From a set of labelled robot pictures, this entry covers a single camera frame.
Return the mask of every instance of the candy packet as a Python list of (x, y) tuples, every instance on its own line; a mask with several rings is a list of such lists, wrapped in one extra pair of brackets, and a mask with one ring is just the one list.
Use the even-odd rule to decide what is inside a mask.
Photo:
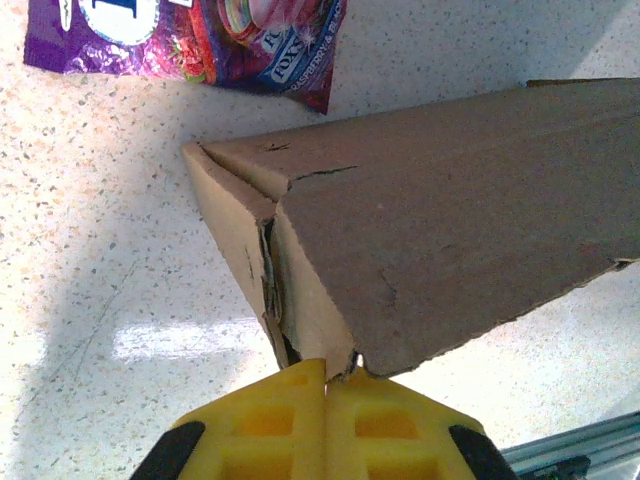
[(29, 0), (27, 65), (278, 93), (327, 113), (346, 0)]

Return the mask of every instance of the terrazzo floor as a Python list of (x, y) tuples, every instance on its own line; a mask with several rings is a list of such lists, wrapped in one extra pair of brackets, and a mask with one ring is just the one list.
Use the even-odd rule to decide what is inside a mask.
[[(22, 65), (0, 2), (0, 477), (128, 478), (181, 414), (275, 372), (179, 146), (514, 87), (640, 76), (640, 1), (349, 0), (330, 107)], [(640, 408), (640, 265), (398, 380), (500, 447)]]

